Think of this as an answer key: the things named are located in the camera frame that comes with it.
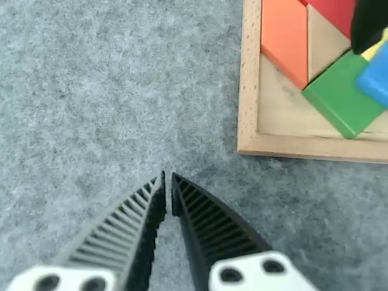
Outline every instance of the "green wooden block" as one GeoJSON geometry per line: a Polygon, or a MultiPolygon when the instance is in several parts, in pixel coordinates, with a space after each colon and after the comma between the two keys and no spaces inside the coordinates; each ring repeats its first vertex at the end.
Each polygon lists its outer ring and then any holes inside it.
{"type": "Polygon", "coordinates": [[[362,56],[349,51],[303,90],[345,138],[356,138],[385,109],[356,88],[356,78],[367,65],[362,56]]]}

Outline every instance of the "tangram puzzle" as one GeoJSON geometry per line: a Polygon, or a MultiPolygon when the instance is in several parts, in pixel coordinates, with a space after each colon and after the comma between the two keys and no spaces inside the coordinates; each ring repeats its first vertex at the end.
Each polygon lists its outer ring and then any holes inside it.
{"type": "Polygon", "coordinates": [[[355,0],[262,0],[261,15],[262,54],[347,139],[388,107],[388,29],[355,55],[354,6],[355,0]]]}

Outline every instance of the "red wooden block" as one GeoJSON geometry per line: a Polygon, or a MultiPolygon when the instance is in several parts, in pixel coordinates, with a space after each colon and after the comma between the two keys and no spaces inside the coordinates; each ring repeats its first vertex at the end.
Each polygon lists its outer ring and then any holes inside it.
{"type": "Polygon", "coordinates": [[[350,24],[356,0],[302,0],[311,4],[340,32],[350,39],[350,24]]]}
{"type": "Polygon", "coordinates": [[[299,0],[299,2],[302,3],[303,5],[307,6],[309,3],[309,0],[299,0]]]}

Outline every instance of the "wooden tray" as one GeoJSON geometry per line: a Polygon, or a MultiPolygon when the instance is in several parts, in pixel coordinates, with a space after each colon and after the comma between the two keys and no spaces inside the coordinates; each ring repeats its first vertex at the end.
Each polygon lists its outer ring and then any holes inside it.
{"type": "Polygon", "coordinates": [[[260,54],[261,0],[244,0],[237,149],[241,154],[388,162],[388,112],[356,140],[341,134],[260,54]]]}

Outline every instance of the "screw hole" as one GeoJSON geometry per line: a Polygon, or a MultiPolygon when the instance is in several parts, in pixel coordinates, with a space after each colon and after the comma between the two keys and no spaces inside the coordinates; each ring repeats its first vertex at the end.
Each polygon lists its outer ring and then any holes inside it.
{"type": "Polygon", "coordinates": [[[92,278],[88,280],[82,287],[82,291],[104,291],[105,280],[102,278],[92,278]]]}
{"type": "Polygon", "coordinates": [[[221,279],[224,282],[240,282],[243,279],[243,276],[236,269],[226,268],[221,272],[221,279]]]}
{"type": "Polygon", "coordinates": [[[284,267],[279,262],[276,262],[272,259],[269,259],[268,261],[265,261],[263,264],[264,270],[267,273],[283,273],[284,267]]]}
{"type": "Polygon", "coordinates": [[[39,280],[35,290],[36,291],[53,291],[59,284],[59,277],[57,275],[49,275],[39,280]]]}

